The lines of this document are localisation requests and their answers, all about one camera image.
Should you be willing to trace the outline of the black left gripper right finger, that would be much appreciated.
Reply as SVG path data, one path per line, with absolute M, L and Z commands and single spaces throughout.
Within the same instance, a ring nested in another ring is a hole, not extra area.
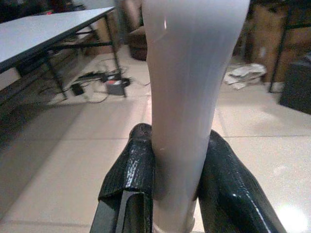
M 198 187 L 207 233 L 284 233 L 263 189 L 230 145 L 211 131 Z

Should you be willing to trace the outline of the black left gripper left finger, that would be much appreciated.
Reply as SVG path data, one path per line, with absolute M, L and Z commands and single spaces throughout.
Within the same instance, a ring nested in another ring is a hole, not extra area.
M 146 123 L 129 133 L 102 183 L 90 232 L 152 232 L 155 156 L 151 136 L 152 127 Z

